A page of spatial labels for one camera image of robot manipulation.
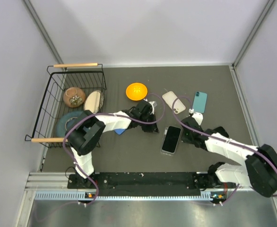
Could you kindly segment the blue phone case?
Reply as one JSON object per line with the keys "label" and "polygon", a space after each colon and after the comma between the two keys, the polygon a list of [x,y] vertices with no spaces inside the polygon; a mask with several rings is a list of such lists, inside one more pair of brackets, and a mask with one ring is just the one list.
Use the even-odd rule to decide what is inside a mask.
{"label": "blue phone case", "polygon": [[117,133],[118,135],[121,135],[121,134],[123,134],[124,132],[125,132],[125,129],[116,129],[116,130],[114,130],[115,131],[115,133]]}

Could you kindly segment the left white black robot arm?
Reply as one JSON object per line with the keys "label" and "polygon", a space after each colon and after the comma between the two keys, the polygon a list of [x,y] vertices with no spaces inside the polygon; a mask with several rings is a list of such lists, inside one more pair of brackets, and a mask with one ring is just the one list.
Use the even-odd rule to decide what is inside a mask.
{"label": "left white black robot arm", "polygon": [[126,131],[141,127],[143,132],[156,132],[155,101],[141,100],[129,110],[115,113],[93,114],[86,110],[65,132],[75,160],[75,180],[83,187],[94,183],[95,172],[92,163],[92,151],[98,145],[101,136],[110,131]]}

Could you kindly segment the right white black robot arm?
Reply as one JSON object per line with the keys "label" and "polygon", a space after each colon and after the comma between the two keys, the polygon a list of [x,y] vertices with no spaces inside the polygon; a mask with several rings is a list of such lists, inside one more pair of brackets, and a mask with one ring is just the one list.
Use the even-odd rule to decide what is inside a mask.
{"label": "right white black robot arm", "polygon": [[277,152],[273,147],[239,143],[229,138],[221,126],[203,130],[202,120],[202,114],[194,113],[180,121],[182,141],[236,162],[236,165],[224,162],[212,165],[208,169],[209,184],[213,187],[223,183],[241,184],[264,197],[274,196],[277,191]]}

